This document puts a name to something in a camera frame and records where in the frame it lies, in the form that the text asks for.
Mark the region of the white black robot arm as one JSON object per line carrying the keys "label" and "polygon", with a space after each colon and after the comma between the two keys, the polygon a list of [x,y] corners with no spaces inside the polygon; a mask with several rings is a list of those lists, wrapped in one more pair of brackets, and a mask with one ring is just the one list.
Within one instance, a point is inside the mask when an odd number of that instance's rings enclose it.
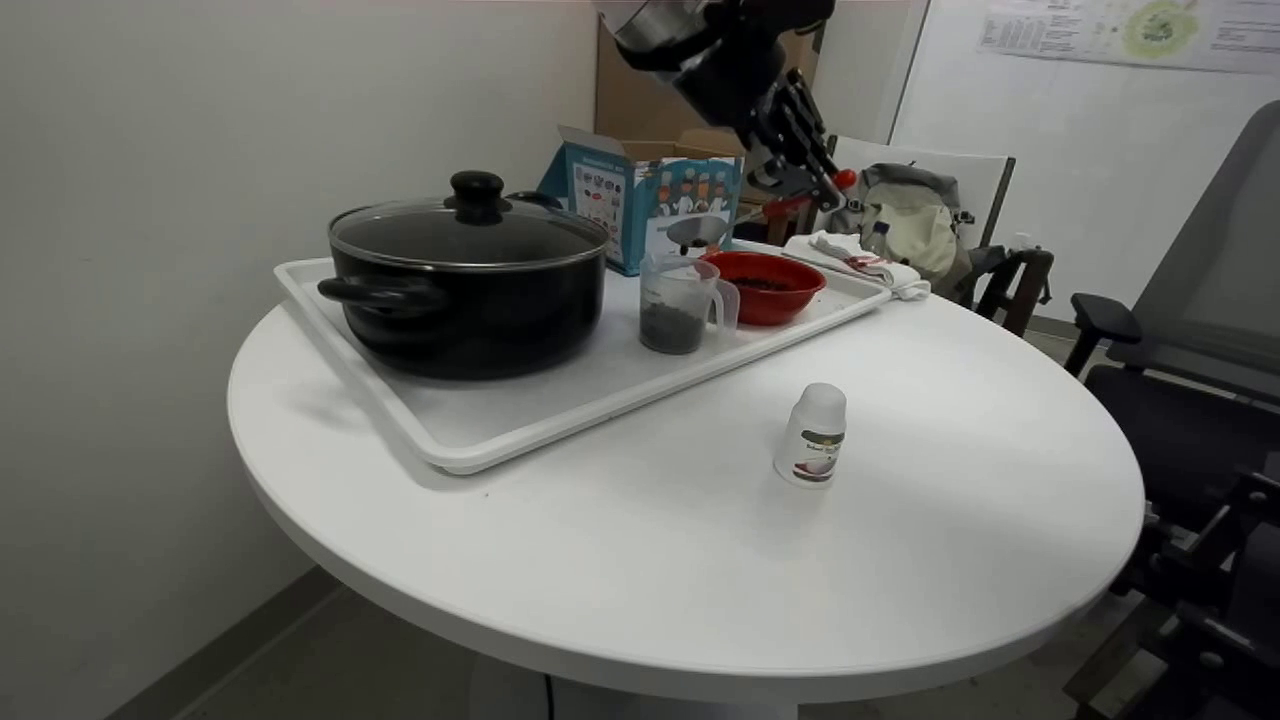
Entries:
{"label": "white black robot arm", "polygon": [[593,0],[632,71],[676,87],[746,151],[746,181],[837,207],[837,159],[809,81],[779,37],[816,30],[837,0]]}

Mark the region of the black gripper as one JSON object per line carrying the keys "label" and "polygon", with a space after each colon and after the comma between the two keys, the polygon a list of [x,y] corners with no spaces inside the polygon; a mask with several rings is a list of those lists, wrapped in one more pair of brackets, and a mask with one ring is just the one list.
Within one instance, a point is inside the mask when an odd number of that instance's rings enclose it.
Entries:
{"label": "black gripper", "polygon": [[822,201],[844,181],[810,87],[779,47],[782,30],[816,30],[833,9],[837,0],[708,0],[698,51],[676,71],[676,93],[708,123],[746,141],[746,181],[762,192]]}

